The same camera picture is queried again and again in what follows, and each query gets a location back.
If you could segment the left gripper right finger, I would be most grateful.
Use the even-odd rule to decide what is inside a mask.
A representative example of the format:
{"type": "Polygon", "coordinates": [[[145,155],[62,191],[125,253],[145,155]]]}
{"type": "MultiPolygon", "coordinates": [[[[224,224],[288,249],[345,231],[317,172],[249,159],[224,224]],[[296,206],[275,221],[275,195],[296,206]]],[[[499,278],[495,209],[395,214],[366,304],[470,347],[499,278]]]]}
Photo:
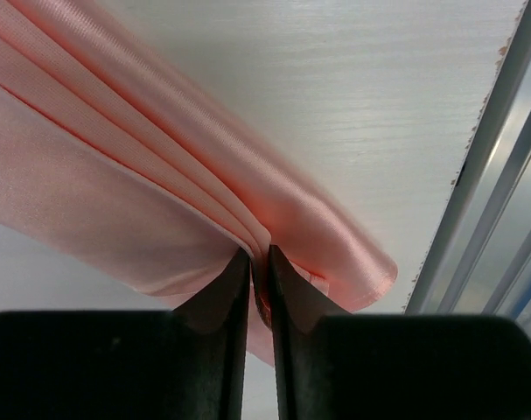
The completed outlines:
{"type": "Polygon", "coordinates": [[[353,315],[269,251],[282,419],[531,419],[531,341],[481,315],[353,315]]]}

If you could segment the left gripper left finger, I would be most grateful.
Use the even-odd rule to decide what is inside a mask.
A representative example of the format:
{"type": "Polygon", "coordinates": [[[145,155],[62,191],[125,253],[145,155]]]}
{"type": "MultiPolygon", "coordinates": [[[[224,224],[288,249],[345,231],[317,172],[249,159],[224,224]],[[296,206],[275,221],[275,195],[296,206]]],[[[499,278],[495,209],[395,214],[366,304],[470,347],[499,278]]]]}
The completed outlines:
{"type": "Polygon", "coordinates": [[[250,260],[172,311],[0,312],[0,419],[237,419],[250,260]]]}

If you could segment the pink cloth napkin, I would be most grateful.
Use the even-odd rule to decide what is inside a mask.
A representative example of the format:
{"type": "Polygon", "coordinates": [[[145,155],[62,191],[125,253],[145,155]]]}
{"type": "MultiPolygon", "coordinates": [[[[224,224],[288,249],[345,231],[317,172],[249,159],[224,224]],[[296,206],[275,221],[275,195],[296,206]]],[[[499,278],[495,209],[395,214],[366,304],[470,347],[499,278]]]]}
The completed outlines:
{"type": "Polygon", "coordinates": [[[234,253],[273,360],[271,246],[343,309],[397,268],[345,212],[93,1],[0,1],[0,224],[180,305],[234,253]]]}

